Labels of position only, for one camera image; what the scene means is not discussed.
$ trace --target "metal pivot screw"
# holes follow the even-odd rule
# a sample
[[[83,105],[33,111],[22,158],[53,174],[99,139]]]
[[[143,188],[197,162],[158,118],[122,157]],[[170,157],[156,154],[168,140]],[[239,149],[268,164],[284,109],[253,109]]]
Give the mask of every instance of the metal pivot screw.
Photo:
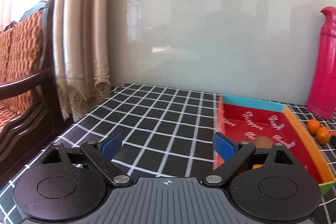
[[[222,178],[218,175],[209,175],[205,178],[208,183],[220,183]]]
[[[129,176],[126,176],[126,175],[118,175],[118,176],[115,176],[114,179],[113,179],[116,183],[127,183],[130,181],[130,178]]]

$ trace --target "blue gripper pad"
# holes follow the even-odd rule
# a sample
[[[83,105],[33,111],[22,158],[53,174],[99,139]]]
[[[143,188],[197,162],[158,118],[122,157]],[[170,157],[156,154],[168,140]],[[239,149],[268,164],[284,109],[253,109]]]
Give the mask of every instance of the blue gripper pad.
[[[236,142],[220,132],[213,135],[212,146],[224,161],[227,161],[239,150],[239,145]]]
[[[103,143],[100,148],[100,153],[111,161],[116,154],[119,152],[123,143],[123,137],[121,133],[116,134],[113,138],[108,140],[106,143]]]

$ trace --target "crosshair marking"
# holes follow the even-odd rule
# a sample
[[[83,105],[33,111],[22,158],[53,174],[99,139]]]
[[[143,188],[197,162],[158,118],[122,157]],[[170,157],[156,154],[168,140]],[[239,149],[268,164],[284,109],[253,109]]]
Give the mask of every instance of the crosshair marking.
[[[166,184],[167,186],[168,185],[170,185],[170,184],[172,184],[172,183],[174,183],[174,182],[172,182],[171,180],[169,180],[169,179],[166,179],[164,182],[162,182],[162,183],[164,183],[164,184]]]

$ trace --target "chair armrest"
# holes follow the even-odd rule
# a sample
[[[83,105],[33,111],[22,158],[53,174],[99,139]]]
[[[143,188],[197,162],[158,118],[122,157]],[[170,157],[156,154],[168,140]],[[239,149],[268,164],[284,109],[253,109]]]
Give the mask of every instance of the chair armrest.
[[[37,69],[33,72],[0,85],[0,100],[8,99],[34,89],[54,76],[54,68]]]

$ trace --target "lace curtain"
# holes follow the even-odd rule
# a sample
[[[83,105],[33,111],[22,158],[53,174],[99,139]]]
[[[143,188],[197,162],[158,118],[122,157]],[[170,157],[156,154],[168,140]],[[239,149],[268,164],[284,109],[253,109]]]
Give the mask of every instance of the lace curtain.
[[[55,0],[54,64],[63,118],[78,120],[110,91],[107,0]]]

